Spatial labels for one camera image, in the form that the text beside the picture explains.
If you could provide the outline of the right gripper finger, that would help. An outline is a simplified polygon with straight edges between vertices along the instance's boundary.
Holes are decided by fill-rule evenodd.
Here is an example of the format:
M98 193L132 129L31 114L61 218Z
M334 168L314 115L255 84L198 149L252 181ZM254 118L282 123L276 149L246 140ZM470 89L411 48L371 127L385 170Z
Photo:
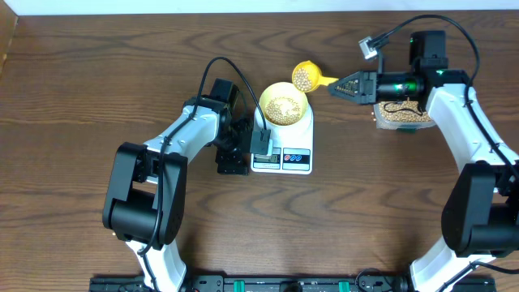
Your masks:
M359 82L337 81L328 86L328 92L334 96L347 101L356 101L359 95Z
M361 72L357 71L352 73L351 75L348 75L346 77L343 77L335 82L336 86L357 86L360 84L361 79Z

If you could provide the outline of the yellow measuring scoop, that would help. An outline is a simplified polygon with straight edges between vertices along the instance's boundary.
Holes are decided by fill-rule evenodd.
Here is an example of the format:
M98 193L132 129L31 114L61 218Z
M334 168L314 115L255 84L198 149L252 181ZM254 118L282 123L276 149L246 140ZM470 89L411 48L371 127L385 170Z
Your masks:
M293 70L292 84L301 92L313 92L319 86L329 86L338 78L322 75L320 68L312 61L300 62Z

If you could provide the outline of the white digital kitchen scale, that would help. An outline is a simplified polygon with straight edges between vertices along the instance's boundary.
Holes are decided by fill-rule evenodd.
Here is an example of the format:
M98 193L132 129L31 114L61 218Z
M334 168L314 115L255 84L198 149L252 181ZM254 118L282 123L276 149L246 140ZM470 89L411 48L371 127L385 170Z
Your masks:
M272 155L251 155L251 168L258 173L310 174L313 167L314 116L308 109L293 125L278 126L267 119L271 131Z

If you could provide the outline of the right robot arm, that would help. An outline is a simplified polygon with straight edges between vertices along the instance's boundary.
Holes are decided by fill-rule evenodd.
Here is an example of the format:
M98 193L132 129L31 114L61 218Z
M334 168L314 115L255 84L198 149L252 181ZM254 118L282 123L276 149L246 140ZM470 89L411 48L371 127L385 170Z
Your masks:
M471 78L448 69L446 34L410 36L410 71L358 71L330 83L331 95L359 105L415 101L440 129L460 172L441 215L441 238L394 291L450 291L479 267L518 249L518 155L481 109Z

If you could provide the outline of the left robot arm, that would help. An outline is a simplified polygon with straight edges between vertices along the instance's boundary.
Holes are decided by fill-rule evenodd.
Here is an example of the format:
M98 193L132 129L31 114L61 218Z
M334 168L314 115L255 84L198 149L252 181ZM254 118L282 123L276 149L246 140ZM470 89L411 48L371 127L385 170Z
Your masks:
M118 147L102 222L135 253L148 288L179 291L187 274L176 237L187 168L199 151L217 147L219 174L248 173L240 146L250 124L232 117L238 93L233 82L216 79L208 95L185 102L179 118L156 138Z

